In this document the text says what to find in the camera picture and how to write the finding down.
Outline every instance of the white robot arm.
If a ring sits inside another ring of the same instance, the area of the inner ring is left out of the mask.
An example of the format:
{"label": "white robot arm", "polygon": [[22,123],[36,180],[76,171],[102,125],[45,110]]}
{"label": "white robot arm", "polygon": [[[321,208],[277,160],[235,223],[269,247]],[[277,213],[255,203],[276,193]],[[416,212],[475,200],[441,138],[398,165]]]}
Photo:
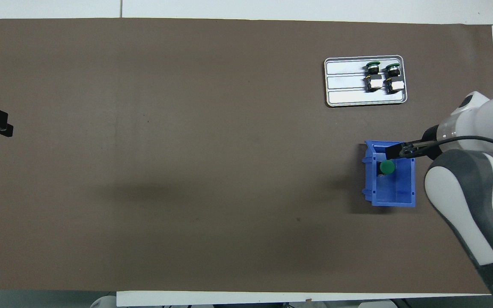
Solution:
{"label": "white robot arm", "polygon": [[434,160],[427,197],[493,294],[493,99],[473,92],[421,140],[387,150],[388,158]]}

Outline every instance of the black cable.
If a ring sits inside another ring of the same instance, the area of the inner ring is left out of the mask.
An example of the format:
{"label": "black cable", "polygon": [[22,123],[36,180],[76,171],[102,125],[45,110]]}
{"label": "black cable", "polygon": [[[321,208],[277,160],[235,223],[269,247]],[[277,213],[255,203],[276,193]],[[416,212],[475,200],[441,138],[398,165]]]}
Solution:
{"label": "black cable", "polygon": [[445,139],[441,140],[440,142],[435,142],[432,143],[428,146],[425,146],[424,148],[421,148],[417,151],[411,152],[409,154],[403,154],[402,157],[405,158],[413,158],[413,157],[419,157],[419,156],[424,156],[425,152],[429,150],[430,148],[434,148],[436,146],[440,146],[449,142],[457,142],[458,140],[481,140],[483,142],[489,142],[493,144],[493,139],[492,138],[487,138],[487,137],[482,137],[482,136],[458,136],[458,137],[452,137],[450,139]]}
{"label": "black cable", "polygon": [[407,300],[405,300],[404,298],[401,298],[401,300],[405,303],[405,305],[406,305],[408,308],[412,308],[412,306],[410,306],[410,304],[408,304]]}
{"label": "black cable", "polygon": [[390,298],[389,300],[391,300],[391,302],[393,302],[393,304],[395,304],[395,306],[397,306],[397,308],[401,308],[401,306],[399,305],[399,303],[397,303],[396,300]]}

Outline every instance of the silver tray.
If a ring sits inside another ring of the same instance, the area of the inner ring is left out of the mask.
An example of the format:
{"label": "silver tray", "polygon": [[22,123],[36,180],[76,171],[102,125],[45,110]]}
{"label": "silver tray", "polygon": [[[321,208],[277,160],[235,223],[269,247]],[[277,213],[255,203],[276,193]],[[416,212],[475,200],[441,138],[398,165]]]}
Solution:
{"label": "silver tray", "polygon": [[[366,63],[380,61],[380,75],[385,78],[385,67],[399,63],[404,89],[393,94],[385,87],[374,92],[365,89]],[[400,104],[407,100],[407,78],[404,74],[404,60],[400,55],[351,56],[328,58],[324,61],[327,104],[330,107]]]}

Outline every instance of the blue bin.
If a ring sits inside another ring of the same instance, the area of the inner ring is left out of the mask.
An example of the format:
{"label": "blue bin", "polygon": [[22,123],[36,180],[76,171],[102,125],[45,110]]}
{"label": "blue bin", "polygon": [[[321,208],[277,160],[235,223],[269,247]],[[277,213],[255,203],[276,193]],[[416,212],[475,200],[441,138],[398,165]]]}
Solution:
{"label": "blue bin", "polygon": [[386,160],[385,148],[400,142],[380,142],[367,140],[366,153],[362,162],[366,166],[366,184],[362,190],[364,197],[378,207],[416,206],[416,162],[413,158],[393,160],[395,172],[377,175],[376,164]]}

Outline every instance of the green button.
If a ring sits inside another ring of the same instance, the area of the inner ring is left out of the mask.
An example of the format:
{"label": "green button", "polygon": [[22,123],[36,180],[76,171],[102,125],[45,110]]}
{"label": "green button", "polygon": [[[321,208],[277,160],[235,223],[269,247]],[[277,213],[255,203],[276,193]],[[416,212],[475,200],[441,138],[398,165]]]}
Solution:
{"label": "green button", "polygon": [[393,63],[393,64],[389,64],[388,66],[386,66],[386,70],[389,70],[390,68],[395,68],[395,67],[398,67],[400,64],[399,63]]}
{"label": "green button", "polygon": [[380,163],[380,171],[383,174],[391,174],[395,172],[395,164],[391,160],[384,160]]}

